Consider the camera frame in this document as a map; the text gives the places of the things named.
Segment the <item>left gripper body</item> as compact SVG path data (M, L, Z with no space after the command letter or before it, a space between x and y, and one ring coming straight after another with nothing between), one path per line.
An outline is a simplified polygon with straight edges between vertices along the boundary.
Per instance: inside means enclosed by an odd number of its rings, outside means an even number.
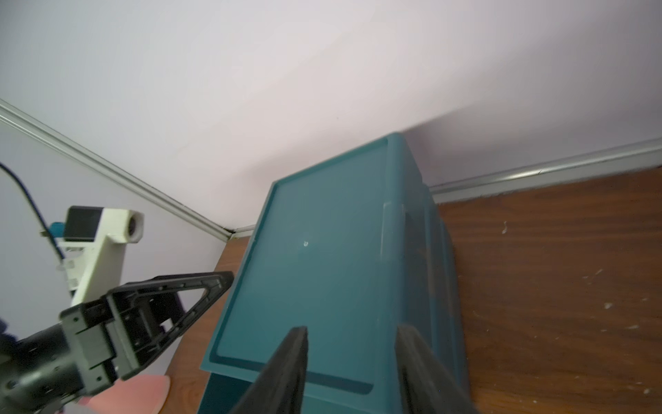
M58 324L22 340L1 323L1 412L56 413L114 385L117 352L105 329L112 320L97 300L64 310Z

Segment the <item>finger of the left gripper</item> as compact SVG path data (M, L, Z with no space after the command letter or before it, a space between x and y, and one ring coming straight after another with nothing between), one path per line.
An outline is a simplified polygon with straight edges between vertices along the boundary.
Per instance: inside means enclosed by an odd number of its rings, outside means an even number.
M234 274L222 271L157 276L110 290L117 378L128 380L156 361L233 282Z

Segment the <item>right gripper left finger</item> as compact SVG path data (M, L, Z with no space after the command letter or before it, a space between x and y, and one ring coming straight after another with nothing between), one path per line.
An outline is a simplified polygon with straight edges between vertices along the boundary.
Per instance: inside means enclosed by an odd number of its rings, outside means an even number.
M300 413L308 366L306 327L292 328L231 413Z

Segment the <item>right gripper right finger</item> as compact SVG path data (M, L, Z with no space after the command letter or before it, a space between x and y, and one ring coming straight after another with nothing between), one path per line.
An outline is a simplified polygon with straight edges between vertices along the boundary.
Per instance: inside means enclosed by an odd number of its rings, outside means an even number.
M395 340L404 413L476 413L478 409L414 327L400 324Z

